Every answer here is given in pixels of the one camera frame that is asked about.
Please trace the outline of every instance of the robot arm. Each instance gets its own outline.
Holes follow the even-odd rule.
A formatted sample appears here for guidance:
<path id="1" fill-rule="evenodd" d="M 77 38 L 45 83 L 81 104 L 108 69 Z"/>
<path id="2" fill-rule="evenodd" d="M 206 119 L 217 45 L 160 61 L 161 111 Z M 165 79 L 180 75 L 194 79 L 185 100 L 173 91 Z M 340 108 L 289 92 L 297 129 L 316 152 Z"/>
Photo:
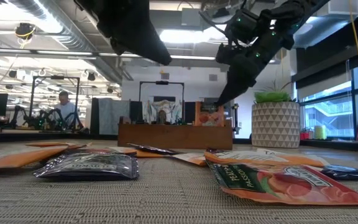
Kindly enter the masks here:
<path id="1" fill-rule="evenodd" d="M 148 0 L 74 0 L 110 40 L 112 49 L 125 51 L 168 65 L 172 58 L 149 17 Z"/>
<path id="2" fill-rule="evenodd" d="M 256 77 L 274 55 L 282 47 L 290 50 L 294 44 L 293 34 L 327 2 L 329 0 L 288 0 L 275 9 L 263 10 L 259 17 L 247 9 L 238 10 L 224 31 L 229 45 L 219 46 L 216 55 L 217 62 L 230 65 L 227 84 L 217 105 L 223 105 L 253 87 Z M 202 12 L 200 15 L 213 24 Z M 271 25 L 272 20 L 276 20 L 274 25 Z M 258 39 L 250 47 L 238 44 L 238 40 L 249 43 L 256 37 Z"/>

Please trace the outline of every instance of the ceiling light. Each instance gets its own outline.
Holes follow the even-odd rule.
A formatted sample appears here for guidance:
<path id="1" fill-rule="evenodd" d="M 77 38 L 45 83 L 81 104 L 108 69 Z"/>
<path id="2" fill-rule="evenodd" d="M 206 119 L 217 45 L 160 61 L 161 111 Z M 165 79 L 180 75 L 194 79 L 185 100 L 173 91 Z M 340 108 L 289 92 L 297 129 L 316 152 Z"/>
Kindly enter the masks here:
<path id="1" fill-rule="evenodd" d="M 94 72 L 88 72 L 88 80 L 95 81 L 96 77 L 94 76 Z"/>
<path id="2" fill-rule="evenodd" d="M 47 88 L 48 88 L 48 89 L 51 89 L 51 90 L 55 90 L 55 91 L 59 91 L 59 90 L 60 90 L 59 87 L 53 86 L 53 85 L 49 85 L 49 86 L 47 86 Z"/>
<path id="3" fill-rule="evenodd" d="M 164 30 L 160 34 L 160 39 L 163 42 L 173 44 L 184 43 L 201 43 L 209 40 L 207 35 L 204 35 L 202 31 L 192 30 Z"/>
<path id="4" fill-rule="evenodd" d="M 190 59 L 190 60 L 215 60 L 215 57 L 204 56 L 185 56 L 185 55 L 171 55 L 173 59 Z"/>
<path id="5" fill-rule="evenodd" d="M 108 93 L 113 93 L 114 92 L 114 88 L 112 86 L 107 87 L 107 92 Z"/>
<path id="6" fill-rule="evenodd" d="M 31 54 L 31 51 L 30 50 L 21 50 L 21 49 L 0 49 L 0 53 Z"/>
<path id="7" fill-rule="evenodd" d="M 216 25 L 216 27 L 221 29 L 221 30 L 225 30 L 226 24 Z M 226 37 L 220 31 L 215 29 L 215 27 L 210 27 L 210 28 L 204 30 L 203 32 L 204 32 L 204 35 L 206 35 L 208 37 L 208 40 L 209 39 L 221 40 L 221 39 Z"/>
<path id="8" fill-rule="evenodd" d="M 71 51 L 54 51 L 54 50 L 38 50 L 40 54 L 49 54 L 49 55 L 81 55 L 81 56 L 91 56 L 91 52 L 71 52 Z"/>
<path id="9" fill-rule="evenodd" d="M 306 21 L 306 23 L 312 23 L 314 21 L 317 21 L 319 18 L 316 16 L 311 16 L 309 17 L 309 19 Z"/>
<path id="10" fill-rule="evenodd" d="M 11 77 L 11 78 L 16 78 L 16 75 L 17 75 L 17 71 L 15 71 L 15 70 L 11 70 L 11 71 L 9 71 L 9 77 Z"/>

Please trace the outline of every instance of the person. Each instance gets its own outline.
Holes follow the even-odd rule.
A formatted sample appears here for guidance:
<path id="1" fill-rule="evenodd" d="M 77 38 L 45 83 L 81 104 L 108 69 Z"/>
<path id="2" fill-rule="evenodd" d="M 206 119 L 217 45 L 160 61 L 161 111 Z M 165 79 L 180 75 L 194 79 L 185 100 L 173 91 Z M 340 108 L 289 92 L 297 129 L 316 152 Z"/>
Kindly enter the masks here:
<path id="1" fill-rule="evenodd" d="M 63 119 L 65 119 L 70 113 L 75 112 L 75 105 L 68 99 L 68 92 L 61 91 L 59 93 L 60 103 L 55 106 L 56 109 L 60 109 Z M 71 116 L 67 122 L 71 123 L 74 116 Z"/>

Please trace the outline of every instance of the fluorescent light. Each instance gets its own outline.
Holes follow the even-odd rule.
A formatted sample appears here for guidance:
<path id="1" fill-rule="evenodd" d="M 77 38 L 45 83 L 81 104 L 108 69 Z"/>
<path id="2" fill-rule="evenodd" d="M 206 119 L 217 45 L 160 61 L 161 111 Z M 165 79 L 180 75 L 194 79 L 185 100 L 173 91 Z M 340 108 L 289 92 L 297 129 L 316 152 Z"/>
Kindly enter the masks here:
<path id="1" fill-rule="evenodd" d="M 0 49 L 0 53 L 29 54 L 31 51 L 22 49 Z"/>
<path id="2" fill-rule="evenodd" d="M 52 54 L 52 55 L 92 55 L 91 52 L 71 52 L 71 51 L 54 51 L 54 50 L 38 50 L 38 53 L 40 54 Z"/>
<path id="3" fill-rule="evenodd" d="M 216 27 L 221 29 L 221 30 L 225 30 L 226 24 L 216 25 Z M 220 40 L 220 39 L 223 39 L 223 38 L 226 37 L 220 31 L 215 29 L 215 27 L 210 27 L 210 28 L 204 30 L 203 32 L 204 32 L 204 35 L 206 35 L 208 37 L 208 39 Z"/>
<path id="4" fill-rule="evenodd" d="M 96 60 L 96 57 L 81 57 L 81 56 L 68 56 L 68 59 L 75 59 L 75 60 Z"/>
<path id="5" fill-rule="evenodd" d="M 185 55 L 171 55 L 173 59 L 190 59 L 190 60 L 215 60 L 215 57 L 204 56 L 185 56 Z"/>
<path id="6" fill-rule="evenodd" d="M 312 22 L 314 22 L 314 21 L 317 21 L 319 18 L 318 17 L 316 17 L 316 16 L 311 16 L 311 17 L 309 17 L 309 19 L 306 21 L 306 23 L 312 23 Z"/>
<path id="7" fill-rule="evenodd" d="M 202 31 L 192 30 L 164 30 L 160 34 L 163 42 L 173 44 L 201 43 L 209 40 L 209 37 Z"/>
<path id="8" fill-rule="evenodd" d="M 120 57 L 131 57 L 131 58 L 139 58 L 141 56 L 136 54 L 122 54 Z"/>
<path id="9" fill-rule="evenodd" d="M 59 90 L 60 90 L 59 87 L 53 86 L 53 85 L 49 85 L 49 86 L 47 86 L 47 88 L 49 88 L 49 89 L 51 89 L 51 90 L 55 90 L 55 91 L 59 91 Z"/>
<path id="10" fill-rule="evenodd" d="M 116 53 L 99 53 L 102 57 L 118 57 L 118 54 Z"/>

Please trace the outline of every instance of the gray carpet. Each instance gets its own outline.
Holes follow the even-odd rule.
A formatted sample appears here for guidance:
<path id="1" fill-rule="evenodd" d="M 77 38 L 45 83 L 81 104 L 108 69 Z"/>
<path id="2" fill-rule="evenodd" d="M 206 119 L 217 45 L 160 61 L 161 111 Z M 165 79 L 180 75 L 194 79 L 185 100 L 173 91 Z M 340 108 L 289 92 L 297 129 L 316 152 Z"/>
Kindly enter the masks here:
<path id="1" fill-rule="evenodd" d="M 328 160 L 358 167 L 358 162 Z M 139 159 L 140 178 L 52 182 L 0 174 L 0 223 L 358 223 L 358 207 L 267 205 L 223 193 L 207 167 Z M 358 182 L 345 182 L 358 191 Z"/>

